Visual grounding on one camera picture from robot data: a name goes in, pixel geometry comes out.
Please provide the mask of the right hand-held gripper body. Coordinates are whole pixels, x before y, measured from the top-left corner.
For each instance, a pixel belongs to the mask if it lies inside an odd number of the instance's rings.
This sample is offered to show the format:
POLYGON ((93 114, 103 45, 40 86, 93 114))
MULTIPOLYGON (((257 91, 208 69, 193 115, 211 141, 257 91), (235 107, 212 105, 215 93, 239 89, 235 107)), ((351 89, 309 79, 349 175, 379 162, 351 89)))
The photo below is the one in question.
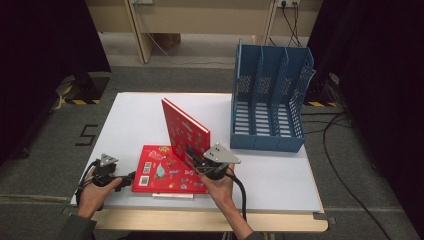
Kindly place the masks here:
POLYGON ((194 155, 194 168, 209 179, 220 180, 229 164, 240 164, 241 160, 223 145, 216 143, 201 156, 194 155))

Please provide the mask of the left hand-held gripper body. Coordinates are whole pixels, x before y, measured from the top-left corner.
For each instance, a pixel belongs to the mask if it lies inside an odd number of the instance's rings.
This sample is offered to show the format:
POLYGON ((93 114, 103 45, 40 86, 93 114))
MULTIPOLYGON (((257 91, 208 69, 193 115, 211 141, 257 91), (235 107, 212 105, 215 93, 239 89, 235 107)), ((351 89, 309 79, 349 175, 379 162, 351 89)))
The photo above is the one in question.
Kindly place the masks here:
POLYGON ((92 182, 99 187, 104 187, 111 183, 116 176, 114 175, 118 159, 107 154, 102 154, 95 161, 95 169, 92 173, 92 182))

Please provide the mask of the red picture book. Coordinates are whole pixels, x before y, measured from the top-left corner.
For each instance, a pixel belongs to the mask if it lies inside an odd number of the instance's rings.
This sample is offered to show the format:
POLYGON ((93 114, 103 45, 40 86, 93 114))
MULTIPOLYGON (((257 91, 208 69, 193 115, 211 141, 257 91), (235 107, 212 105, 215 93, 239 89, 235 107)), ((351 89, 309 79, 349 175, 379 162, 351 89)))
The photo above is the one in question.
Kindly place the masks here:
POLYGON ((170 146, 144 145, 132 191, 138 193, 206 194, 196 172, 180 160, 170 146))
POLYGON ((161 100, 173 153, 189 167, 193 160, 186 153, 186 145, 201 156, 210 148, 210 131, 167 98, 161 100))

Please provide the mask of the blue plastic file rack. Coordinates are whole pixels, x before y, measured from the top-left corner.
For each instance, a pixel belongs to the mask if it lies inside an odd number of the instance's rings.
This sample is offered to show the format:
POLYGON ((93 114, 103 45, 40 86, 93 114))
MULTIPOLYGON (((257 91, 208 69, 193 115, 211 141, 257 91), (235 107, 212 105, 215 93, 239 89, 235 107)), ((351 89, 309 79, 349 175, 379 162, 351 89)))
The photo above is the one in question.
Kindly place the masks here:
POLYGON ((301 109, 313 65, 308 48, 242 45, 237 96, 232 88, 232 149, 300 150, 301 109))

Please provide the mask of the person's left hand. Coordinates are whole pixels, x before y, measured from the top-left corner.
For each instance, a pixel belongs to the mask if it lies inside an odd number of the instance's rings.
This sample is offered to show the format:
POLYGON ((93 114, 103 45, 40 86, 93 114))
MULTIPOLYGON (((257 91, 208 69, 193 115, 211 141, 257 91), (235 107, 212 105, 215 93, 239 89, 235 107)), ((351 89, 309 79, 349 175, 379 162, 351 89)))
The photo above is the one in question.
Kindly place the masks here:
POLYGON ((116 178, 108 185, 99 187, 89 181, 94 170, 95 168, 92 167, 87 174, 87 181, 84 184, 77 211, 77 215, 85 219, 91 219, 95 212, 103 205, 109 194, 122 182, 121 178, 116 178))

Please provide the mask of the person's right hand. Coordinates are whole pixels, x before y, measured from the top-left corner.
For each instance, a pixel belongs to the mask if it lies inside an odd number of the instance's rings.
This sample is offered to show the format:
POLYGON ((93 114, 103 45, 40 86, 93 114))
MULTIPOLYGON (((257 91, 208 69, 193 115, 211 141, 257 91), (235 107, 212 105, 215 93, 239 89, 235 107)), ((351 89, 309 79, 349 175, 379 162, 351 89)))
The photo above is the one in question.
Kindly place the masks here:
POLYGON ((206 175, 201 175, 200 179, 222 213, 227 214, 236 209, 232 198, 233 180, 230 177, 224 176, 220 180, 211 180, 206 175))

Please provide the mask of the black stand base striped tape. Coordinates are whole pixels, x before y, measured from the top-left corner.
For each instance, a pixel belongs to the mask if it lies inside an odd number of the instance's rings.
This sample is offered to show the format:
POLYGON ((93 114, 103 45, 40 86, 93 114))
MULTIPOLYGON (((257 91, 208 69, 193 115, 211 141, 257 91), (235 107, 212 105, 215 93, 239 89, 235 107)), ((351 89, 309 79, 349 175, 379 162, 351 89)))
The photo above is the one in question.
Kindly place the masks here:
POLYGON ((56 90, 57 108, 63 104, 99 104, 109 80, 110 76, 103 73, 89 73, 87 80, 79 80, 73 76, 65 78, 56 90))
POLYGON ((328 85, 327 78, 320 78, 317 73, 314 73, 311 77, 304 98, 304 103, 306 105, 311 105, 313 102, 325 106, 330 106, 335 103, 332 88, 328 85))

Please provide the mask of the black curtain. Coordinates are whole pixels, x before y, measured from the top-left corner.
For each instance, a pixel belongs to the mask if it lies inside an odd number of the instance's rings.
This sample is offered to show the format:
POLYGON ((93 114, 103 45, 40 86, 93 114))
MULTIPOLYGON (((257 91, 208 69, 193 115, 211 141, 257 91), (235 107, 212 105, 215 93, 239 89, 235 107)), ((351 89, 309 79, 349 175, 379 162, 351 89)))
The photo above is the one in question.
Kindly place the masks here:
POLYGON ((0 165, 64 78, 109 70, 86 0, 0 0, 0 165))
POLYGON ((424 0, 323 0, 308 46, 424 240, 424 0))

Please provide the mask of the cardboard box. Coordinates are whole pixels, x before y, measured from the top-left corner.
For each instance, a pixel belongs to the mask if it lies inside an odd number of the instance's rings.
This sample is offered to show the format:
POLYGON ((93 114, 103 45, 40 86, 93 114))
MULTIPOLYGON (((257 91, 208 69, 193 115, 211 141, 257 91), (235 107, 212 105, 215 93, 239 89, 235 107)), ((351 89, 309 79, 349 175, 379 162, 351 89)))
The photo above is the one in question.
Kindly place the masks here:
POLYGON ((155 33, 154 40, 160 48, 172 50, 181 43, 181 35, 175 33, 155 33))

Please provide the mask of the beige wooden desk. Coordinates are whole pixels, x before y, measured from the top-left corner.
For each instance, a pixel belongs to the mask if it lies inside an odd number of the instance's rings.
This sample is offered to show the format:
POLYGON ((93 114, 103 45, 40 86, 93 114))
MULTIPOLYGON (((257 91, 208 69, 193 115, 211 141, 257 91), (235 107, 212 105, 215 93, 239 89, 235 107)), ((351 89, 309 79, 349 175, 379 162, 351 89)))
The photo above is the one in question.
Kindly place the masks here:
POLYGON ((300 0, 295 8, 279 8, 277 0, 85 0, 99 32, 131 33, 141 63, 149 62, 152 33, 249 35, 265 45, 272 37, 311 35, 324 0, 300 0))

